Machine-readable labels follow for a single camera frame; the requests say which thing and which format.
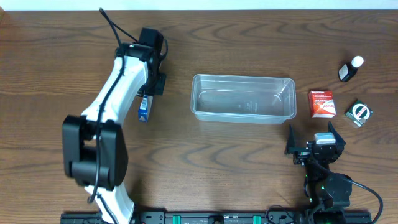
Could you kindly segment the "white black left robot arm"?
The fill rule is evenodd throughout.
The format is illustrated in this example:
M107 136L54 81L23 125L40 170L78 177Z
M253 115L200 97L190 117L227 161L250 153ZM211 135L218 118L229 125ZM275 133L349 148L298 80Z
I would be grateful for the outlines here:
M123 43L99 95L81 115L62 124L64 170L89 193L100 213L98 223L165 223L165 214L136 213L124 177L128 155L123 124L135 97L146 120L152 98L161 95L165 77L162 44ZM282 124L297 112L290 78L198 74L190 108L196 119L227 123Z

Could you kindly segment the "clear plastic container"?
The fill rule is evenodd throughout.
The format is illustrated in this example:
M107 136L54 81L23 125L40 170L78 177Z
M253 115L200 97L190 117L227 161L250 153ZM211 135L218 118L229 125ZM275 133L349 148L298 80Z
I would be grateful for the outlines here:
M201 121L282 124L297 114L291 78L196 74L190 109Z

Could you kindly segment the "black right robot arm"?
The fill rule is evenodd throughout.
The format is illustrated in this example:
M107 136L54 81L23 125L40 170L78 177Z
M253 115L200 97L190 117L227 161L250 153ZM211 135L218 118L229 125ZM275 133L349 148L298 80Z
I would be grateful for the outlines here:
M346 142L331 123L328 131L314 134L305 147L296 145L293 127L285 154L293 156L293 163L305 168L304 192L311 207L303 212L302 223L347 223L345 208L350 206L352 184L350 178L330 170L345 148Z

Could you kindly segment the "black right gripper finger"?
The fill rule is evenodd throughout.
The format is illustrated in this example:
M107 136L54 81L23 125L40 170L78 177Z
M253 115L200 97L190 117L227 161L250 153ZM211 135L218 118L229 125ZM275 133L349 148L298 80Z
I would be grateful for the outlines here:
M328 131L331 132L336 140L336 146L337 147L342 147L344 148L346 145L346 142L344 139L338 134L338 132L335 130L333 127L332 123L329 121L328 122Z
M286 142L286 147L284 150L284 154L293 154L295 149L295 138L294 138L294 130L292 125L289 125L289 134Z

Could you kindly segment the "blue fever patch box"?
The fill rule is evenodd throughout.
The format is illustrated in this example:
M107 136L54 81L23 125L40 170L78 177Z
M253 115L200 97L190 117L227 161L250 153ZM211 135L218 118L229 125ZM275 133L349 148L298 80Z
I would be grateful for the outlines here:
M149 116L153 103L153 96L144 95L138 110L138 118L140 122L147 123L149 121Z

